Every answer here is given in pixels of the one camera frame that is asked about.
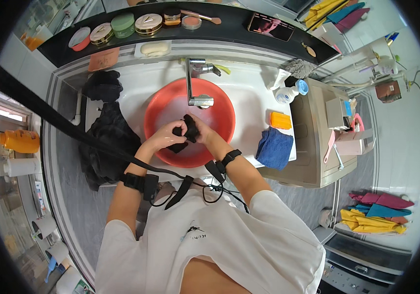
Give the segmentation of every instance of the red basin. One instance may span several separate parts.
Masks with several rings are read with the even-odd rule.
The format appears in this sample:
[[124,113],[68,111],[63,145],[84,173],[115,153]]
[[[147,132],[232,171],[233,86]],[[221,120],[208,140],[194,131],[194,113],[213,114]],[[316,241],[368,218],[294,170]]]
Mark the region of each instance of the red basin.
[[[177,121],[190,111],[211,126],[226,142],[230,143],[236,123],[233,105],[217,85],[204,79],[192,78],[192,94],[207,94],[213,97],[212,107],[201,110],[187,105],[187,88],[185,79],[176,80],[156,92],[144,114],[144,135],[148,139],[162,125]],[[163,162],[178,168],[196,168],[205,165],[213,156],[199,143],[189,142],[178,154],[169,149],[161,149],[156,156]]]

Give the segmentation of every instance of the makeup brush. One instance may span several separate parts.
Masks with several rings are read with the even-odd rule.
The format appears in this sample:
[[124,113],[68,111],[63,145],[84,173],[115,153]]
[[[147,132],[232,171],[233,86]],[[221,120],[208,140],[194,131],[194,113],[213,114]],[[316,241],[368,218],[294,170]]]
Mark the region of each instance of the makeup brush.
[[205,15],[200,15],[198,13],[192,12],[192,11],[188,11],[188,10],[181,10],[181,13],[186,14],[186,15],[192,15],[198,18],[202,18],[205,20],[209,20],[211,22],[213,22],[216,25],[221,24],[221,20],[219,17],[209,17],[209,16],[205,16]]

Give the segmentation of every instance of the gray floor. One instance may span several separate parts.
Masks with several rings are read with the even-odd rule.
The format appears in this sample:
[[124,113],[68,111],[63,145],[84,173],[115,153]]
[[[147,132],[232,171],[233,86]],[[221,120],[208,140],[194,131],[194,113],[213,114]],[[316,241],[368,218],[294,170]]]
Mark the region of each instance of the gray floor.
[[[74,116],[76,93],[64,87],[61,90],[59,111],[67,119]],[[368,107],[359,103],[357,111],[367,124],[370,122]],[[114,187],[100,188],[91,191],[81,173],[77,155],[78,142],[58,132],[56,140],[57,160],[61,168],[61,190],[64,196],[67,213],[72,222],[74,233],[88,261],[95,268],[107,217],[107,210],[112,199]],[[294,188],[278,184],[267,179],[272,189],[280,196],[311,229],[317,226],[321,209],[332,207],[334,185],[321,189]],[[371,189],[373,182],[373,152],[358,157],[357,168],[341,180],[339,207],[343,208],[353,201],[348,192]]]

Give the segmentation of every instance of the smartphone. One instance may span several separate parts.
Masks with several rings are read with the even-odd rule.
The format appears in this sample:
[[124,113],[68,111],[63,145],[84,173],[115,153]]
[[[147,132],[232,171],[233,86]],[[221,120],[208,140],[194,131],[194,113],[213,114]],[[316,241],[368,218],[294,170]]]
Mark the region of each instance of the smartphone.
[[278,18],[254,12],[251,22],[248,25],[248,31],[277,38],[286,42],[292,36],[295,27]]

